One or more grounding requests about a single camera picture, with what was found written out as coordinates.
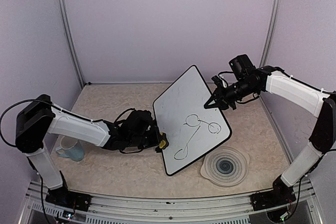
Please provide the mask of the yellow bone-shaped eraser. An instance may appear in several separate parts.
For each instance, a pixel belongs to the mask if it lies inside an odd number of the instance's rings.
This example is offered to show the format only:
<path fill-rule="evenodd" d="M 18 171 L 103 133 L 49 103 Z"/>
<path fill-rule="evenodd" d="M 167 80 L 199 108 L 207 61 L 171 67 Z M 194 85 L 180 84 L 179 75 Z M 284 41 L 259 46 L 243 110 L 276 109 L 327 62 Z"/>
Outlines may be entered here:
<path fill-rule="evenodd" d="M 159 143 L 159 149 L 164 150 L 169 145 L 169 142 L 167 140 L 166 134 L 164 132 L 160 133 L 160 143 Z"/>

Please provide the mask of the white whiteboard black frame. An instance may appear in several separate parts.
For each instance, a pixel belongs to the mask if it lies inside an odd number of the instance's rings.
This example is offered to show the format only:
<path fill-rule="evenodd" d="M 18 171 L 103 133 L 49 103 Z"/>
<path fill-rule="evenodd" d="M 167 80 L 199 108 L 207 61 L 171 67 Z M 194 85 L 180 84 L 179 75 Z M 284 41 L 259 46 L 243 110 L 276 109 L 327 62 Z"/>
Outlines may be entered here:
<path fill-rule="evenodd" d="M 205 109 L 211 96 L 197 66 L 190 66 L 153 102 L 153 112 L 168 147 L 162 151 L 165 172 L 172 176 L 230 139 L 224 114 Z"/>

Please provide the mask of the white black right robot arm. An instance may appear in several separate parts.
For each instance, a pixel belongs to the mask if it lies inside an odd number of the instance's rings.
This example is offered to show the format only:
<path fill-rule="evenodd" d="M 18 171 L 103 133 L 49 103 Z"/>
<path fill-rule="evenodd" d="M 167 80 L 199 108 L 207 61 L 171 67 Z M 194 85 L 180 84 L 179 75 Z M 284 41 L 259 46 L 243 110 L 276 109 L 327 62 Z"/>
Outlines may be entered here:
<path fill-rule="evenodd" d="M 293 186 L 312 172 L 332 150 L 335 143 L 335 93 L 325 92 L 305 84 L 287 74 L 279 67 L 231 65 L 237 82 L 223 86 L 218 76 L 212 80 L 216 89 L 206 101 L 204 108 L 235 109 L 236 104 L 250 94 L 268 92 L 278 95 L 310 112 L 317 118 L 307 146 L 290 166 L 275 179 L 272 190 L 251 195 L 254 210 L 262 210 L 298 200 Z"/>

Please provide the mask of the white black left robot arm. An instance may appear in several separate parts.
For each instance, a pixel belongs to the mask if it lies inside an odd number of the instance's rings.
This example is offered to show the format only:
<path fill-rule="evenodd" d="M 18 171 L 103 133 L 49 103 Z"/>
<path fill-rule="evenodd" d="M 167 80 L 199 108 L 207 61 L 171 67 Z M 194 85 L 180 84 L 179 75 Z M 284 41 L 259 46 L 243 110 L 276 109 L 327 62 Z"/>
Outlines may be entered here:
<path fill-rule="evenodd" d="M 126 119 L 120 116 L 114 122 L 84 118 L 51 102 L 50 96 L 40 95 L 26 101 L 16 118 L 16 147 L 24 153 L 32 167 L 40 174 L 53 197 L 66 206 L 73 201 L 65 179 L 44 148 L 46 134 L 62 135 L 82 140 L 105 150 L 124 152 L 136 147 L 139 151 L 168 145 L 166 136 L 159 131 L 156 120 L 148 110 L 127 109 Z"/>

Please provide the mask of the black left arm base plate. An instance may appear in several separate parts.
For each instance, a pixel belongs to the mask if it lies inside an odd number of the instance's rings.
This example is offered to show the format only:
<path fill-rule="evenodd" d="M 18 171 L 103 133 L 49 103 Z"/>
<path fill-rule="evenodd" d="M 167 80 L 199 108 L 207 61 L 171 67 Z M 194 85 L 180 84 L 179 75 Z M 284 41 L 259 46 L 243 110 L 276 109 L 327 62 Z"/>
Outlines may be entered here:
<path fill-rule="evenodd" d="M 91 203 L 91 195 L 68 191 L 65 195 L 53 195 L 47 193 L 46 201 L 48 203 L 87 212 Z"/>

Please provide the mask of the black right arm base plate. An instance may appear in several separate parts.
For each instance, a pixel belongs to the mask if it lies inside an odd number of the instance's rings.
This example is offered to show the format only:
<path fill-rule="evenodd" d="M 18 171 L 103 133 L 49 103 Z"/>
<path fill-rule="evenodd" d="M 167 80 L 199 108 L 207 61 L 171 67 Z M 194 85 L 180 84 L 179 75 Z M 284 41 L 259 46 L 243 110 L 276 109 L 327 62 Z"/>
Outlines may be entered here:
<path fill-rule="evenodd" d="M 254 211 L 285 205 L 296 200 L 293 192 L 285 196 L 277 196 L 273 190 L 257 192 L 250 196 L 250 202 Z"/>

